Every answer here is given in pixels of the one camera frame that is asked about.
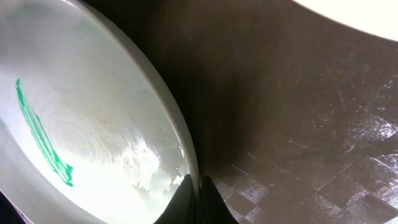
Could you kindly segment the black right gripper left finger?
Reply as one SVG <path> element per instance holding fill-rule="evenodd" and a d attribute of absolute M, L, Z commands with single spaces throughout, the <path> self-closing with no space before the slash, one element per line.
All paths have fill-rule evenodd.
<path fill-rule="evenodd" d="M 197 220 L 196 196 L 191 175 L 184 177 L 171 201 L 155 224 L 194 224 Z"/>

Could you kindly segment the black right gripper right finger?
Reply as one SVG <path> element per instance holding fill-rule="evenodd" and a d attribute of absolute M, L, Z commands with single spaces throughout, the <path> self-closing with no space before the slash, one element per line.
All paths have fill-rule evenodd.
<path fill-rule="evenodd" d="M 204 224 L 238 224 L 209 176 L 202 178 L 200 207 Z"/>

